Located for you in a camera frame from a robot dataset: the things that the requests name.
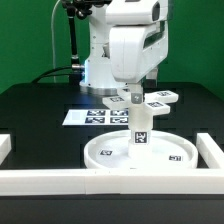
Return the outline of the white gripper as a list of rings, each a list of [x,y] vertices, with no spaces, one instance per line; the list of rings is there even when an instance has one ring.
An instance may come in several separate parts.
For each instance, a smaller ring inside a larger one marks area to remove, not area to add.
[[[143,102],[139,82],[146,76],[145,86],[157,86],[157,66],[168,54],[168,23],[146,26],[115,26],[109,34],[112,75],[118,82],[129,84],[131,102]]]

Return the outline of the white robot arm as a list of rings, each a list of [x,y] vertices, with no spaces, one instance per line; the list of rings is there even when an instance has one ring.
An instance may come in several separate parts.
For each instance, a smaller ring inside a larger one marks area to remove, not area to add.
[[[156,79],[168,54],[169,0],[103,0],[93,2],[91,11],[81,89],[113,96]]]

